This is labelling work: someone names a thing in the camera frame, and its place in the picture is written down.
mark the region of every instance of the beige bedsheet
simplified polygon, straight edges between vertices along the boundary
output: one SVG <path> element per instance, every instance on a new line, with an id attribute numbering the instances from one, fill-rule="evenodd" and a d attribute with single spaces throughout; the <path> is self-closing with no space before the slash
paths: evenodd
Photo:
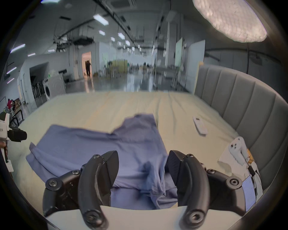
<path id="1" fill-rule="evenodd" d="M 154 115 L 167 153 L 172 149 L 184 154 L 192 153 L 207 168 L 231 175 L 217 161 L 227 144 L 238 134 L 198 97 L 177 92 L 75 93 L 46 102 L 20 125 L 27 132 L 27 140 L 9 142 L 13 178 L 19 190 L 42 214 L 45 183 L 31 169 L 25 157 L 30 153 L 30 143 L 37 144 L 50 125 L 111 132 L 125 118 L 138 113 Z M 192 116 L 203 119 L 209 132 L 206 137 L 198 134 Z"/>

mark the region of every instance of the glossy floor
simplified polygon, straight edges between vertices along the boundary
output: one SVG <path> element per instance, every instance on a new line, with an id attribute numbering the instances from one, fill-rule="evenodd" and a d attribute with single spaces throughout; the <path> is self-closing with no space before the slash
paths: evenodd
<path id="1" fill-rule="evenodd" d="M 110 91 L 120 90 L 126 92 L 135 91 L 182 91 L 183 88 L 178 86 L 176 89 L 171 87 L 172 79 L 154 77 L 153 74 L 137 72 L 135 74 L 127 74 L 118 78 L 98 78 L 92 77 L 89 79 L 82 79 L 66 84 L 66 93 L 77 92 L 94 92 L 94 91 Z M 39 108 L 47 101 L 46 95 L 42 95 L 35 99 L 33 103 L 21 105 L 23 111 L 23 118 L 28 117 L 33 111 Z M 22 120 L 21 115 L 18 114 L 19 121 Z"/>

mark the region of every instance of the blue cloth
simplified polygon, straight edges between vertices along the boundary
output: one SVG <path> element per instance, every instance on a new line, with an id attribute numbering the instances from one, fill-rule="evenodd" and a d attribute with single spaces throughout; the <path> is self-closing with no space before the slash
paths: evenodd
<path id="1" fill-rule="evenodd" d="M 26 157 L 46 182 L 80 169 L 94 154 L 116 150 L 119 171 L 111 190 L 111 206 L 151 210 L 177 202 L 177 189 L 164 167 L 167 153 L 153 115 L 127 118 L 111 134 L 52 125 Z"/>

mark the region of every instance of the washing machine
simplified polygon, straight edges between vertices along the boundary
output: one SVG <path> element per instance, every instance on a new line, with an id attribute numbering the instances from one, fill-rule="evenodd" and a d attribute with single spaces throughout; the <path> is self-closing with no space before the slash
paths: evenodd
<path id="1" fill-rule="evenodd" d="M 62 74 L 44 79 L 43 86 L 47 101 L 51 100 L 52 98 L 58 95 L 66 94 Z"/>

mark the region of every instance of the whiteboard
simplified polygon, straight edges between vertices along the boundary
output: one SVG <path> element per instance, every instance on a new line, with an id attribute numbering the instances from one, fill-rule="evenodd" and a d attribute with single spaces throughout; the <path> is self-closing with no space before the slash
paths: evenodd
<path id="1" fill-rule="evenodd" d="M 203 63 L 205 53 L 205 40 L 193 43 L 188 49 L 187 57 L 187 80 L 185 89 L 194 94 L 199 63 Z"/>
<path id="2" fill-rule="evenodd" d="M 175 66 L 177 66 L 177 67 L 180 67 L 180 66 L 181 66 L 182 40 L 183 40 L 183 38 L 181 38 L 181 39 L 176 43 Z"/>

